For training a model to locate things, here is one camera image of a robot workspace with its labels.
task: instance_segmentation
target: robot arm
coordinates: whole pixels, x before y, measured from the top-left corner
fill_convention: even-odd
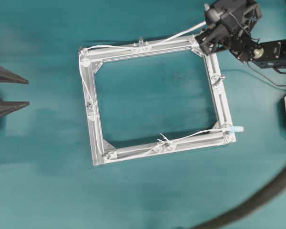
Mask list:
[[[196,36],[206,54],[224,50],[241,62],[252,61],[260,68],[286,69],[286,40],[259,43],[251,30],[262,18],[255,0],[218,0],[205,5],[208,29]]]

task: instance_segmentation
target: teal tablecloth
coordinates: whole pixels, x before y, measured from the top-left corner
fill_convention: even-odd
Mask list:
[[[31,102],[0,122],[0,229],[188,228],[285,165],[286,91],[225,52],[231,114],[245,127],[235,144],[92,167],[78,48],[169,36],[201,22],[204,2],[0,0],[0,65],[30,81],[1,83],[0,97]],[[259,2],[253,36],[285,39],[285,1]],[[109,63],[97,84],[104,136],[117,146],[215,121],[202,61],[190,52]],[[286,192],[228,228],[286,229]]]

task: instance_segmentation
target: black hose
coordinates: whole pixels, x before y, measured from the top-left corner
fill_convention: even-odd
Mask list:
[[[286,189],[286,167],[272,181],[242,204],[191,229],[217,229],[238,221],[269,202],[284,189]]]

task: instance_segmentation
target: rectangular metal frame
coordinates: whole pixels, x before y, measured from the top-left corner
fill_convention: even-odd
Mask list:
[[[203,58],[206,75],[212,94],[214,109],[217,117],[213,129],[233,126],[228,101],[225,93],[223,79],[221,75],[216,54],[204,55],[194,35],[175,38],[169,42],[161,43],[163,40],[135,43],[121,47],[129,48],[101,48],[81,49],[79,53],[80,74],[83,80],[84,99],[86,104],[88,128],[90,134],[90,143],[92,150],[93,165],[102,165],[128,159],[162,155],[172,152],[179,152],[191,149],[197,149],[209,146],[221,146],[236,141],[234,133],[212,131],[203,135],[196,135],[181,140],[176,140],[176,147],[173,149],[167,145],[159,151],[151,152],[158,142],[130,146],[124,148],[115,148],[108,143],[102,136],[102,125],[95,87],[95,75],[99,68],[106,62],[127,60],[144,56],[159,55],[172,52],[188,51]]]

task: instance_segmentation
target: black cable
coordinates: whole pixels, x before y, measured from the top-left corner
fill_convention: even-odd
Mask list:
[[[273,180],[242,204],[191,229],[218,229],[238,221],[272,200],[284,189],[286,189],[286,167]]]
[[[236,18],[236,16],[234,16],[234,14],[231,13],[231,12],[228,12],[228,13],[231,15],[231,17],[234,18],[234,20],[237,22],[237,24],[243,29],[243,31],[244,31],[252,40],[255,40],[255,41],[257,41],[257,43],[259,43],[259,41],[260,41],[259,38],[252,38],[251,33],[248,32],[248,31],[242,26],[242,24],[239,22],[239,20]]]
[[[256,72],[257,74],[260,74],[262,77],[264,77],[265,79],[267,79],[270,83],[272,83],[274,86],[277,86],[277,87],[286,87],[286,84],[277,84],[277,83],[275,83],[275,82],[273,82],[272,80],[270,80],[268,77],[266,77],[264,74],[262,74],[262,73],[260,73],[258,70],[256,70],[256,69],[254,69],[253,67],[251,67],[250,65],[249,65],[249,62],[247,62],[247,65],[248,65],[248,67],[251,69],[251,70],[253,70],[254,72]]]

